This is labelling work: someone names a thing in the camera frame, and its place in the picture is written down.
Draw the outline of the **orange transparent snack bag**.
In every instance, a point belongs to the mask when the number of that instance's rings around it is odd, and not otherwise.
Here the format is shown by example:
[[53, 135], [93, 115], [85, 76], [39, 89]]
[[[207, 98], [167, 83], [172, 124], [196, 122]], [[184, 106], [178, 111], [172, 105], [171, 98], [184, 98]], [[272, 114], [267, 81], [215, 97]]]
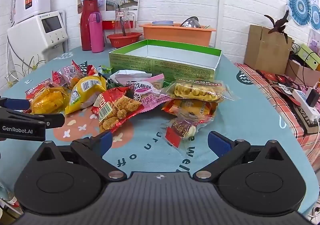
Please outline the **orange transparent snack bag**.
[[31, 100], [32, 114], [54, 114], [62, 112], [69, 102], [63, 87], [45, 87]]

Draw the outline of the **yellow snack bag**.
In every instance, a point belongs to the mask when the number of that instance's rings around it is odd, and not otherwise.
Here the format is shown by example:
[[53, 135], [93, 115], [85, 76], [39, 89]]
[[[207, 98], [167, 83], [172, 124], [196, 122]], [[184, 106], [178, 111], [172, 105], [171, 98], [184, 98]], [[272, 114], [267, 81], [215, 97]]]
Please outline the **yellow snack bag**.
[[71, 91], [65, 114], [71, 114], [94, 104], [99, 94], [106, 91], [106, 79], [89, 75], [78, 81]]

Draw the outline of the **red fried snack bag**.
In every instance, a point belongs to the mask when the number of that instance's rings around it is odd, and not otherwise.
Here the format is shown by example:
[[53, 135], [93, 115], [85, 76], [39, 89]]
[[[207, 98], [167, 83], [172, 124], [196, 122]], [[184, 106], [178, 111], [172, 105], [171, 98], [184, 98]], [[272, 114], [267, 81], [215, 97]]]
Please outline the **red fried snack bag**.
[[116, 131], [143, 111], [143, 104], [129, 96], [131, 91], [133, 87], [115, 87], [99, 94], [91, 111], [98, 117], [100, 133]]

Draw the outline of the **red date snack packet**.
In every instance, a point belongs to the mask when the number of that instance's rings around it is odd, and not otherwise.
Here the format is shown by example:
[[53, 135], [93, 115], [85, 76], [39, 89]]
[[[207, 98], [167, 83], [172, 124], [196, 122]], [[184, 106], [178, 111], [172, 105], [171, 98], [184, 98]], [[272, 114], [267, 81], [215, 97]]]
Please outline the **red date snack packet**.
[[195, 137], [199, 129], [214, 120], [212, 116], [194, 116], [180, 114], [164, 124], [164, 138], [175, 148], [179, 148], [183, 141]]

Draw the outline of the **clear yellow biscuit packet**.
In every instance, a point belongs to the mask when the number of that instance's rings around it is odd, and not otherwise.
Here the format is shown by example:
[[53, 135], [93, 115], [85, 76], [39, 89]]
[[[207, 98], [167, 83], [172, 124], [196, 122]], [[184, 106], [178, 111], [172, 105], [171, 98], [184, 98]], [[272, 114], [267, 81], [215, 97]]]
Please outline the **clear yellow biscuit packet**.
[[238, 99], [223, 81], [176, 79], [163, 92], [174, 99], [195, 99], [209, 103]]

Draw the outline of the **white silver snack bag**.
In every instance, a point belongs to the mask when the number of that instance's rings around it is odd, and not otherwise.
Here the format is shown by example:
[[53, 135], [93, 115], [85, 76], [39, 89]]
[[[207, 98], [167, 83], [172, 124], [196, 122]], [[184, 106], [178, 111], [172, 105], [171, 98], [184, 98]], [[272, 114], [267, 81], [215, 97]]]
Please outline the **white silver snack bag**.
[[110, 79], [122, 86], [133, 85], [137, 81], [142, 81], [152, 77], [152, 73], [137, 70], [118, 70], [116, 73], [110, 75]]

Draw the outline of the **pink snack packet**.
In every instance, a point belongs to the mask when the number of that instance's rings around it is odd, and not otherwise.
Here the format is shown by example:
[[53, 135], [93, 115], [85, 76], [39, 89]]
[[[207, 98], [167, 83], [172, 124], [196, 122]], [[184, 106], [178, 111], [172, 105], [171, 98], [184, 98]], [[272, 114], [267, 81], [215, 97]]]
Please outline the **pink snack packet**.
[[143, 105], [141, 113], [153, 110], [160, 104], [171, 100], [171, 97], [162, 91], [164, 74], [134, 81], [130, 87], [133, 89], [133, 99]]

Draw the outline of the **green cardboard box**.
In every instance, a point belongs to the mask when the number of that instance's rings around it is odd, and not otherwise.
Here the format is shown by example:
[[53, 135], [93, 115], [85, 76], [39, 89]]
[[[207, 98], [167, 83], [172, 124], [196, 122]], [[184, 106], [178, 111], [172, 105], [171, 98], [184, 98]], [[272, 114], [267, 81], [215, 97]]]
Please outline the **green cardboard box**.
[[109, 53], [114, 70], [139, 70], [176, 79], [215, 79], [222, 51], [213, 47], [146, 39]]

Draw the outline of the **red clear brown snack packet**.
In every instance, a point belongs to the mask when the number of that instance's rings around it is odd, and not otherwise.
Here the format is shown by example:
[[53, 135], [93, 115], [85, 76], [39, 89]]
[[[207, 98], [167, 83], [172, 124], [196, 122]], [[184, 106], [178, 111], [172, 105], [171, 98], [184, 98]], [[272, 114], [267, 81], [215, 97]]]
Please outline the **red clear brown snack packet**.
[[87, 62], [77, 64], [72, 60], [71, 65], [52, 72], [52, 81], [71, 90], [80, 79], [87, 75], [87, 66]]

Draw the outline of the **orange yellow snack packet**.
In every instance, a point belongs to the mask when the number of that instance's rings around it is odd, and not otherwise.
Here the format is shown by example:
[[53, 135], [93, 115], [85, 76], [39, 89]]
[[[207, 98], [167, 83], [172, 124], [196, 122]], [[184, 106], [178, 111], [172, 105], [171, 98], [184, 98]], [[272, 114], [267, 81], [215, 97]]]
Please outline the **orange yellow snack packet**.
[[172, 99], [164, 104], [162, 110], [177, 117], [207, 122], [213, 120], [217, 106], [218, 103], [196, 99]]

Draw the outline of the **white screen appliance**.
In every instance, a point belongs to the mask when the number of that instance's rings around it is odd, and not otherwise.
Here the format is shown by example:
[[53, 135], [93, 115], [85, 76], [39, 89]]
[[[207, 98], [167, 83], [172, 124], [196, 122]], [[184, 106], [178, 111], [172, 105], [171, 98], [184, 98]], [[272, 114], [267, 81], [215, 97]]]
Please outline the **white screen appliance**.
[[63, 15], [64, 11], [35, 15], [7, 30], [15, 70], [33, 70], [65, 52], [68, 35]]

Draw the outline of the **red plastic basin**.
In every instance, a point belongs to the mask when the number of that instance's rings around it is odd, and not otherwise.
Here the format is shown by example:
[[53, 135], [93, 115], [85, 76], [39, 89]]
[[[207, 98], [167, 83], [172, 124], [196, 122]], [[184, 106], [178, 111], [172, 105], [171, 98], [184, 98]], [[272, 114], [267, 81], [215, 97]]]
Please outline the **red plastic basin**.
[[142, 33], [132, 32], [123, 34], [110, 34], [107, 38], [110, 40], [111, 46], [114, 48], [121, 48], [130, 44], [134, 44], [142, 36]]

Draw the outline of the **brown cardboard box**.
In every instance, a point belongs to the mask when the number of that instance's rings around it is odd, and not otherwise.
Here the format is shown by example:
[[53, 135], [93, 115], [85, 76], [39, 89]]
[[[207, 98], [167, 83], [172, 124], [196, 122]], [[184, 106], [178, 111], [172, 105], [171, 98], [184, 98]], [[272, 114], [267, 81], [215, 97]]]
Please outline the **brown cardboard box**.
[[293, 40], [278, 32], [250, 25], [244, 64], [254, 70], [284, 74]]

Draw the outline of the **orange plastic tub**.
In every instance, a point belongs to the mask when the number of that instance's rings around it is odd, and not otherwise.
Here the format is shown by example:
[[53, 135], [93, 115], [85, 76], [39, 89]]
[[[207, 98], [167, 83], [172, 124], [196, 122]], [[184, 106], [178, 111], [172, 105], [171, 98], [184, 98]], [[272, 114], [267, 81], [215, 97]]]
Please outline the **orange plastic tub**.
[[144, 38], [153, 40], [173, 41], [199, 46], [209, 46], [212, 28], [189, 28], [181, 27], [178, 23], [174, 25], [152, 25], [146, 23], [140, 25], [143, 28]]

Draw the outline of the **blue plate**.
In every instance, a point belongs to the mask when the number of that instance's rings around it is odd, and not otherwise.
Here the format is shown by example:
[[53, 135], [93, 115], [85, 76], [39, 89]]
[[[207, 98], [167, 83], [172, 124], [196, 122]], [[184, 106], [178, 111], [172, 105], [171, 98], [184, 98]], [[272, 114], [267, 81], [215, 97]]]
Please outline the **blue plate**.
[[173, 26], [174, 22], [172, 20], [157, 20], [153, 21], [151, 24], [157, 26]]

